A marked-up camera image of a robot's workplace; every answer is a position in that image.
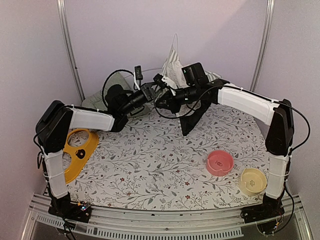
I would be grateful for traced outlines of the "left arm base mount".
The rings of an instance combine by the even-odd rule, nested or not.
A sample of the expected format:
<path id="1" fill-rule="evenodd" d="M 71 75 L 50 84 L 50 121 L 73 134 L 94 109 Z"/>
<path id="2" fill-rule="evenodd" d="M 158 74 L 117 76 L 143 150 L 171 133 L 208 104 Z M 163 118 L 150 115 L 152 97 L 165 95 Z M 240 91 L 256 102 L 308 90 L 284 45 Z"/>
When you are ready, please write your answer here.
<path id="1" fill-rule="evenodd" d="M 72 202 L 69 194 L 62 198 L 51 198 L 48 213 L 62 219 L 88 223 L 91 217 L 91 203 L 80 201 Z"/>

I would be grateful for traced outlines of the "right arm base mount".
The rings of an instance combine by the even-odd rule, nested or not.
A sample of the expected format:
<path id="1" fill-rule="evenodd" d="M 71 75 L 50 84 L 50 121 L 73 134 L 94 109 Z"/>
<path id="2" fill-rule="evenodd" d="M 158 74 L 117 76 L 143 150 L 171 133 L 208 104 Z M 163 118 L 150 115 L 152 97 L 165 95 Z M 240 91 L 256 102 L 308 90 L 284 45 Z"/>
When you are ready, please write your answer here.
<path id="1" fill-rule="evenodd" d="M 282 197 L 283 195 L 275 199 L 264 194 L 261 204 L 242 208 L 240 217 L 245 223 L 252 223 L 281 216 L 285 213 Z"/>

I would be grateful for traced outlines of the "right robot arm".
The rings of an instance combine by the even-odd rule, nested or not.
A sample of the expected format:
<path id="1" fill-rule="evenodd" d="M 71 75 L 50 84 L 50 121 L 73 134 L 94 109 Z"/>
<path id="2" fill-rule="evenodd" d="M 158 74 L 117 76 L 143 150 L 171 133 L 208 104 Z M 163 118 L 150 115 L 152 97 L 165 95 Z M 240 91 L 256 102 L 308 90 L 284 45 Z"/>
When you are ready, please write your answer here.
<path id="1" fill-rule="evenodd" d="M 160 97 L 154 97 L 153 104 L 156 110 L 166 109 L 173 114 L 178 113 L 182 105 L 200 104 L 196 110 L 179 116 L 184 136 L 195 128 L 212 104 L 234 108 L 268 126 L 265 148 L 269 159 L 269 177 L 265 195 L 270 199 L 259 206 L 258 213 L 262 218 L 269 218 L 278 210 L 278 203 L 274 199 L 284 193 L 289 174 L 294 135 L 290 101 L 270 99 L 221 78 L 209 80 L 199 62 L 182 68 L 182 72 L 187 83 L 185 88 L 177 88 L 171 79 L 161 74 L 153 78 L 158 87 L 166 90 Z"/>

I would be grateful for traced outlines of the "green striped pet tent fabric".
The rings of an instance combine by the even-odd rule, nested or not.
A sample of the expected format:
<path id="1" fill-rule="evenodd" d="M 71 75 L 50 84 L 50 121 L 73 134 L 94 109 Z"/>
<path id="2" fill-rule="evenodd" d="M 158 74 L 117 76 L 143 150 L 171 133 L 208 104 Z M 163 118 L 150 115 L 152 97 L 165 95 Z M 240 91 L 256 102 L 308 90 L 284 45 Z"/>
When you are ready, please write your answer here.
<path id="1" fill-rule="evenodd" d="M 164 75 L 162 73 L 161 73 L 161 75 L 173 80 L 176 83 L 177 87 L 186 88 L 186 87 L 188 87 L 188 85 L 187 85 L 186 79 L 184 77 L 182 68 L 183 68 L 183 65 L 177 66 L 174 68 L 173 71 L 169 72 L 168 75 Z"/>

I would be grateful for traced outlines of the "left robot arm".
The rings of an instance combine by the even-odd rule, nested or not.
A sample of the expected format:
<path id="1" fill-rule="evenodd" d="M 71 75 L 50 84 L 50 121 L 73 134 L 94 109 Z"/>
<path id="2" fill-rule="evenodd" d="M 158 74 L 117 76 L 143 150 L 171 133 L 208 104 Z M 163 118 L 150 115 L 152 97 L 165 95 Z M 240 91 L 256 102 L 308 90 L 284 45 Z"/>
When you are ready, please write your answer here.
<path id="1" fill-rule="evenodd" d="M 40 149 L 44 177 L 55 209 L 63 216 L 74 213 L 66 200 L 67 184 L 81 173 L 99 143 L 96 131 L 118 133 L 129 121 L 129 114 L 153 100 L 153 83 L 136 91 L 112 85 L 103 96 L 106 110 L 66 105 L 53 101 L 38 121 L 34 142 Z"/>

